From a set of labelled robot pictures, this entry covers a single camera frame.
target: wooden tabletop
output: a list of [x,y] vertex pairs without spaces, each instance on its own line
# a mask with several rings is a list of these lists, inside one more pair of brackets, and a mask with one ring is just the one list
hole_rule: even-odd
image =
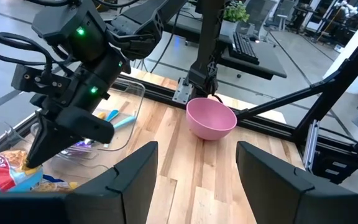
[[[177,81],[133,70],[132,77],[175,89]],[[220,95],[227,106],[244,109],[255,105]],[[262,116],[285,122],[277,111]],[[238,141],[247,141],[294,166],[303,168],[296,146],[287,141],[243,128],[235,128],[219,141],[203,141],[190,132],[185,111],[144,99],[133,135],[120,151],[98,152],[79,166],[48,161],[46,174],[80,184],[103,172],[148,143],[158,141],[157,183],[147,223],[256,223],[242,188],[235,162]]]

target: snack bag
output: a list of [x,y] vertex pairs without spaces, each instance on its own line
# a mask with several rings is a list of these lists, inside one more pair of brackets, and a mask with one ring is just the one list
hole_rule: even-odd
[[76,182],[65,182],[60,179],[54,179],[49,175],[44,175],[43,179],[32,189],[36,192],[68,192],[78,186]]
[[28,191],[42,178],[42,167],[24,169],[25,150],[0,153],[0,192]]

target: concrete floor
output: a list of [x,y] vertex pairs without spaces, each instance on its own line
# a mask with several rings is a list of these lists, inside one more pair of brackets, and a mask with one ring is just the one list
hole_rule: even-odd
[[[0,0],[0,32],[24,35],[50,50],[50,47],[37,37],[30,26],[35,13],[41,8],[42,6],[27,1]],[[115,12],[103,13],[103,17],[107,19],[114,14]],[[170,34],[164,33],[157,48],[145,59],[148,70],[151,70],[155,65],[169,36]],[[306,37],[289,32],[272,32],[270,38],[279,44],[278,47],[272,48],[272,52],[279,58],[288,77],[273,77],[272,80],[264,80],[219,65],[219,93],[260,105],[274,98],[306,88],[311,83],[321,81],[325,71],[337,56],[337,53],[326,45],[311,43]],[[197,50],[196,45],[185,47],[185,40],[182,37],[175,36],[154,73],[175,80],[184,77],[190,65],[195,61]],[[0,53],[20,59],[44,60],[40,54],[20,52],[2,45],[0,45]],[[31,93],[19,94],[10,87],[14,68],[14,64],[0,61],[0,120],[13,126],[35,110],[35,107],[29,103]],[[243,75],[242,78],[236,77],[238,73]],[[277,111],[284,114],[288,124],[296,126],[316,99],[317,96],[312,96],[291,105],[277,108]],[[351,123],[351,118],[357,111],[356,106],[358,106],[358,95],[345,93],[321,121],[321,127],[358,140],[358,129]],[[324,131],[321,131],[321,133],[346,141],[331,133]],[[358,186],[350,188],[358,192]]]

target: pink bowl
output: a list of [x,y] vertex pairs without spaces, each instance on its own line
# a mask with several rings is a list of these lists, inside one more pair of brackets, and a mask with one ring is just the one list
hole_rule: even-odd
[[186,106],[186,119],[190,130],[205,140],[218,140],[236,127],[237,118],[233,111],[222,103],[195,98]]

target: black keyboard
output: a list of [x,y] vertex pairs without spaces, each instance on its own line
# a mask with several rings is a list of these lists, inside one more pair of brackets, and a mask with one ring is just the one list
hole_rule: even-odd
[[233,39],[234,42],[229,51],[230,56],[258,65],[259,59],[255,55],[248,36],[234,32]]

